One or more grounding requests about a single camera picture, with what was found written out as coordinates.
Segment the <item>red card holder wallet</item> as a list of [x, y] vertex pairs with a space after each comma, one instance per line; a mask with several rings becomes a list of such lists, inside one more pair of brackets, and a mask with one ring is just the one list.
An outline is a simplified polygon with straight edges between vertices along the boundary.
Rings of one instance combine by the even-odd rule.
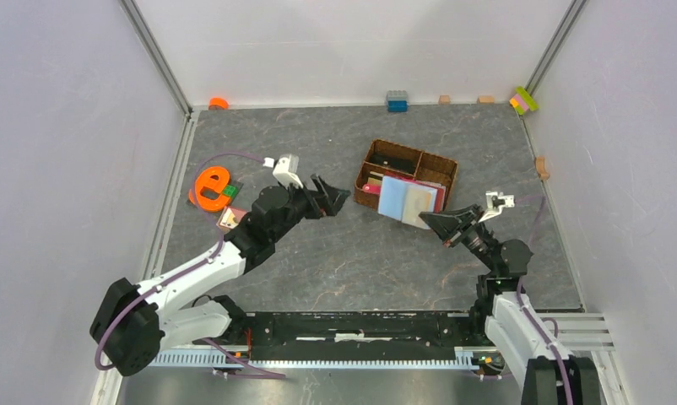
[[419, 218], [421, 212], [437, 213], [443, 209], [447, 188], [432, 181], [417, 181], [397, 175], [384, 175], [376, 211], [403, 224], [428, 230]]

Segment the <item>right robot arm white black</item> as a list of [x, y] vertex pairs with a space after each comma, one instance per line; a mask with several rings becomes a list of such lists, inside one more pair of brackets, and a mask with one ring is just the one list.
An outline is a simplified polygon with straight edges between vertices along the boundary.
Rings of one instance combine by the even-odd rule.
[[420, 218], [445, 247], [465, 246], [489, 270], [479, 276], [468, 334], [493, 343], [521, 391], [523, 404], [599, 404], [594, 362], [565, 347], [539, 318], [523, 288], [533, 256], [523, 240], [500, 241], [482, 221], [479, 205], [422, 212]]

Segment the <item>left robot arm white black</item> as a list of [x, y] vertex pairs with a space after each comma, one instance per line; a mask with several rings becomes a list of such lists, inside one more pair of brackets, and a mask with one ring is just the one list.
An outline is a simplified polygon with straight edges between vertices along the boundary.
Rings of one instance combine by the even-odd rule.
[[193, 259], [158, 277], [131, 283], [119, 278], [107, 289], [89, 334], [98, 370], [130, 376], [162, 351], [199, 339], [237, 343], [246, 322], [217, 300], [189, 307], [190, 300], [250, 272], [276, 251], [276, 244], [303, 219], [335, 217], [350, 192], [312, 175], [314, 188], [262, 189], [240, 223]]

